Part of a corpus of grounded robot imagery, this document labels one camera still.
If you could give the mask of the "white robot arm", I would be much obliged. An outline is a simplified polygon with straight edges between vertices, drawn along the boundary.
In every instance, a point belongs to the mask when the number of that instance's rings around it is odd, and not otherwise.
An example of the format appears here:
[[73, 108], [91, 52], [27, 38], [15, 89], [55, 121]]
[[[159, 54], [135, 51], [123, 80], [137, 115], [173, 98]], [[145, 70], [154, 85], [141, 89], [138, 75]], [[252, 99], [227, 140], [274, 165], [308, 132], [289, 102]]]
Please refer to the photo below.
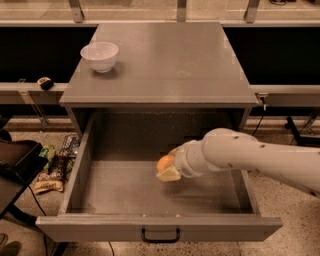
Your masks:
[[257, 171], [297, 190], [320, 197], [320, 149], [270, 144], [226, 128], [209, 131], [171, 150], [157, 163], [163, 182], [228, 170]]

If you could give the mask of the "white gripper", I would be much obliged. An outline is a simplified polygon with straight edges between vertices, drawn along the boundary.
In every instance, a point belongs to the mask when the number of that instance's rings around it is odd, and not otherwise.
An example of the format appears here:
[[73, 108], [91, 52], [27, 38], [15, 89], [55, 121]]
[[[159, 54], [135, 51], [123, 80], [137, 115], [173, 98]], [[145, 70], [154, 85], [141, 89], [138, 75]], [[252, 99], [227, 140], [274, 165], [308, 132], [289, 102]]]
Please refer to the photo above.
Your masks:
[[162, 182], [178, 181], [181, 175], [186, 178], [199, 177], [208, 171], [201, 141], [184, 143], [169, 151], [168, 155], [175, 156], [174, 165], [166, 166], [158, 172], [156, 177]]

